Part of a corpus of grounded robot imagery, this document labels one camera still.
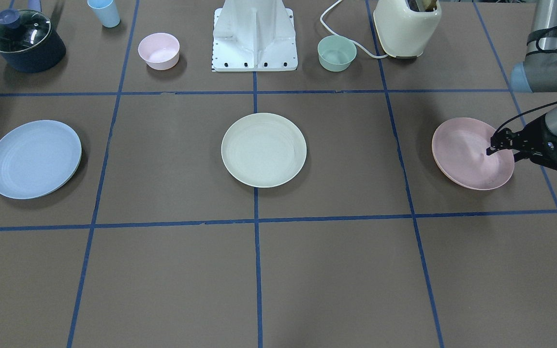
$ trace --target pot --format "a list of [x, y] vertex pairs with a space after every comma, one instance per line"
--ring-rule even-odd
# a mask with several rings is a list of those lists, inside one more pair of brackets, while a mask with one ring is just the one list
[[22, 73], [38, 73], [55, 66], [66, 54], [51, 20], [40, 12], [39, 0], [29, 9], [0, 12], [0, 54]]

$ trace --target grid square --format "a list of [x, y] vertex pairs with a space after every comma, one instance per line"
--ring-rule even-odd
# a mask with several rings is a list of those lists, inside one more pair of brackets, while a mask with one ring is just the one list
[[308, 149], [294, 179], [259, 190], [261, 218], [410, 213], [384, 94], [259, 95], [258, 105], [294, 122]]
[[265, 347], [438, 346], [411, 219], [259, 231]]
[[[21, 2], [16, 8], [23, 8]], [[0, 56], [0, 93], [117, 92], [134, 13], [133, 1], [118, 1], [121, 23], [103, 27], [86, 1], [44, 1], [66, 55], [53, 68], [24, 73]]]
[[253, 218], [252, 188], [221, 160], [250, 95], [124, 95], [111, 139], [99, 223]]
[[78, 134], [82, 155], [71, 179], [53, 193], [33, 200], [0, 195], [1, 226], [91, 223], [115, 97], [0, 97], [0, 139], [39, 119], [66, 123]]
[[555, 209], [541, 170], [529, 161], [516, 163], [504, 186], [475, 191], [446, 178], [433, 159], [431, 138], [441, 123], [472, 117], [497, 128], [516, 114], [509, 93], [391, 93], [391, 103], [417, 214]]
[[87, 233], [0, 232], [0, 348], [66, 346]]
[[96, 230], [73, 346], [257, 347], [252, 224]]
[[507, 89], [473, 5], [440, 3], [440, 23], [420, 57], [382, 60], [387, 88]]
[[[142, 1], [132, 38], [124, 91], [252, 90], [249, 72], [212, 72], [214, 10], [224, 3], [223, 0], [190, 3]], [[137, 53], [141, 40], [156, 32], [170, 33], [180, 44], [179, 61], [168, 70], [150, 68]]]
[[[331, 35], [319, 22], [319, 16], [331, 5], [332, 2], [320, 1], [285, 2], [286, 7], [293, 9], [298, 69], [281, 73], [258, 73], [259, 90], [341, 91], [383, 88], [378, 60], [370, 58], [360, 48], [356, 59], [342, 72], [327, 71], [319, 64], [318, 43]], [[367, 2], [343, 1], [325, 16], [324, 21], [339, 35], [356, 40], [375, 54]]]
[[418, 226], [445, 347], [557, 347], [557, 214]]

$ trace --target pink plate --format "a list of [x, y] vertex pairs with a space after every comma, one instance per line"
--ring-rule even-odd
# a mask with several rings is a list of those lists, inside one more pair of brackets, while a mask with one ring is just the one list
[[433, 133], [431, 149], [435, 163], [449, 179], [463, 187], [478, 190], [501, 187], [513, 175], [515, 161], [512, 150], [487, 156], [493, 132], [493, 127], [477, 119], [449, 119]]

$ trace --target light blue cup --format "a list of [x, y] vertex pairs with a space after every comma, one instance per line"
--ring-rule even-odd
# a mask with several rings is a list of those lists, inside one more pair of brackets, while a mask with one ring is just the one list
[[343, 71], [356, 58], [356, 45], [350, 39], [331, 35], [318, 44], [319, 64], [328, 71]]
[[103, 26], [113, 28], [119, 24], [119, 12], [114, 0], [87, 0], [87, 5]]

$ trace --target black cable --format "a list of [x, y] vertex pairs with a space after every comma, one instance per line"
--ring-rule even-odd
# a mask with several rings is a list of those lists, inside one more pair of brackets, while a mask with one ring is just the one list
[[[542, 38], [544, 38], [550, 31], [553, 31], [553, 30], [555, 30], [555, 29], [557, 29], [557, 26], [548, 28], [548, 29], [544, 30], [544, 31], [537, 37], [537, 39], [536, 39], [536, 42], [537, 42], [536, 46], [537, 46], [537, 50], [538, 50], [539, 52], [542, 52], [542, 53], [557, 53], [557, 48], [556, 48], [556, 49], [543, 49], [543, 48], [541, 48], [541, 47], [539, 46], [539, 41], [540, 41]], [[555, 105], [555, 104], [557, 104], [557, 101], [553, 101], [553, 102], [551, 102], [551, 103], [549, 103], [549, 104], [545, 104], [545, 105], [542, 105], [542, 106], [538, 106], [538, 107], [536, 107], [536, 108], [533, 108], [532, 110], [528, 110], [528, 111], [526, 111], [526, 112], [522, 112], [522, 113], [520, 113], [520, 114], [517, 115], [517, 116], [513, 116], [513, 117], [509, 118], [507, 121], [505, 121], [504, 123], [502, 123], [502, 125], [501, 125], [500, 127], [498, 127], [497, 130], [496, 130], [495, 132], [493, 132], [493, 136], [495, 136], [497, 133], [499, 133], [500, 130], [502, 130], [502, 128], [503, 128], [504, 126], [508, 125], [508, 124], [509, 124], [510, 122], [512, 122], [512, 121], [515, 121], [515, 119], [518, 119], [518, 118], [520, 118], [520, 117], [522, 117], [522, 116], [524, 116], [524, 115], [527, 115], [527, 114], [529, 114], [529, 113], [533, 113], [533, 112], [535, 112], [535, 111], [537, 111], [537, 110], [541, 110], [542, 108], [546, 108], [546, 107], [548, 107], [548, 106], [553, 106], [553, 105]]]

